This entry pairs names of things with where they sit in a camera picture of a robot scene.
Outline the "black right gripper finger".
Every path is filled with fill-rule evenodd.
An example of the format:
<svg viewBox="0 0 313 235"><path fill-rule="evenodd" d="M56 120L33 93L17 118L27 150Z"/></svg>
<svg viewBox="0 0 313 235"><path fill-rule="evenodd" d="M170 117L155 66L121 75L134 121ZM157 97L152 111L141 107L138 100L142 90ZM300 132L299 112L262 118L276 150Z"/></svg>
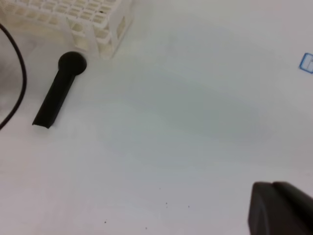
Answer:
<svg viewBox="0 0 313 235"><path fill-rule="evenodd" d="M248 227L251 235L311 235L313 198L288 182L256 182Z"/></svg>

